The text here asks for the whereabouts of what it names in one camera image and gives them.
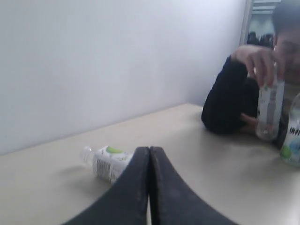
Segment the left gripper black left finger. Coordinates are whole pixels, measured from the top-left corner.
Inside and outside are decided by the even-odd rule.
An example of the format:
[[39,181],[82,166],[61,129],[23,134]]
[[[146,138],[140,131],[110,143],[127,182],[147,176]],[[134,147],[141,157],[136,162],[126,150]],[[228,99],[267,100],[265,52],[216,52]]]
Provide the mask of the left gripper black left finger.
[[150,149],[138,147],[112,187],[66,225],[145,225]]

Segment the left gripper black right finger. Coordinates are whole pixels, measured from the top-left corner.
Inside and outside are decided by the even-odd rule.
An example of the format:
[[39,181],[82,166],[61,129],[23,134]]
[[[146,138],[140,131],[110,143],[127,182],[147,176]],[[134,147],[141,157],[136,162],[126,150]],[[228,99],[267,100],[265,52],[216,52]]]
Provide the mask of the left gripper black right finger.
[[153,225],[235,224],[187,185],[160,147],[150,147],[149,198]]

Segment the black sleeved right forearm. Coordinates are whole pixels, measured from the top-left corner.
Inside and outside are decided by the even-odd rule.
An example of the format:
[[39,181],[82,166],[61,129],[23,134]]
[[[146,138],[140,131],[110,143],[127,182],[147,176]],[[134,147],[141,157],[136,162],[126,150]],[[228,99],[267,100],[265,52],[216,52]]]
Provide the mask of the black sleeved right forearm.
[[226,135],[237,132],[245,123],[242,112],[242,86],[248,77],[246,66],[228,57],[217,75],[203,106],[201,119],[211,132]]

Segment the black sleeved left forearm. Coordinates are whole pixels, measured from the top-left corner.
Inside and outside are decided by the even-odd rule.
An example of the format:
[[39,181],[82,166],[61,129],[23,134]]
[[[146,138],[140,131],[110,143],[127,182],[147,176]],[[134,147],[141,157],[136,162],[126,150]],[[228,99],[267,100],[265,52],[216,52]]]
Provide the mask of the black sleeved left forearm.
[[250,117],[257,117],[259,86],[253,78],[246,78],[242,86],[242,112]]

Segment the person's left hand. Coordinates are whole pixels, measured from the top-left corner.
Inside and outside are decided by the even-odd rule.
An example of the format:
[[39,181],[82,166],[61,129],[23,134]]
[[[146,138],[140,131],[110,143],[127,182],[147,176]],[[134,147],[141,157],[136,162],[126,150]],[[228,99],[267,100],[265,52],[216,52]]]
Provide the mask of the person's left hand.
[[243,126],[240,131],[243,133],[256,135],[257,119],[244,113],[240,115],[240,119],[245,123],[245,126]]

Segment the person's open right hand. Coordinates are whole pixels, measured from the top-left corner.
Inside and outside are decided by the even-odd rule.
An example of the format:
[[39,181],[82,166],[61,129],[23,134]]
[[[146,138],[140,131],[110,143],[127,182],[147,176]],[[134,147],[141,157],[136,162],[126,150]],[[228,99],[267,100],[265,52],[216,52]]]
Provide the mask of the person's open right hand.
[[280,54],[267,47],[241,45],[232,54],[231,60],[244,64],[249,76],[259,87],[272,86],[275,78],[285,79],[285,61]]

